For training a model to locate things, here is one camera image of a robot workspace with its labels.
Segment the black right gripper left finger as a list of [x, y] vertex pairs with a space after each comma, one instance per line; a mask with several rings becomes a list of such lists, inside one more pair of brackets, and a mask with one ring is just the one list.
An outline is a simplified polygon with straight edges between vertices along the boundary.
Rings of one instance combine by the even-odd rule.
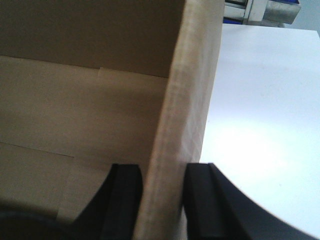
[[137, 164], [113, 164], [95, 193], [71, 224], [75, 240], [131, 240], [143, 193]]

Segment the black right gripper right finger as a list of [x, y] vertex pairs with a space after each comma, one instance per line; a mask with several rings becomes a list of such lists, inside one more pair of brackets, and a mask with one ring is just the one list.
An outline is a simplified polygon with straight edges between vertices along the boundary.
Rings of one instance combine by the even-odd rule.
[[213, 163], [189, 163], [183, 182], [189, 240], [312, 240], [257, 205]]

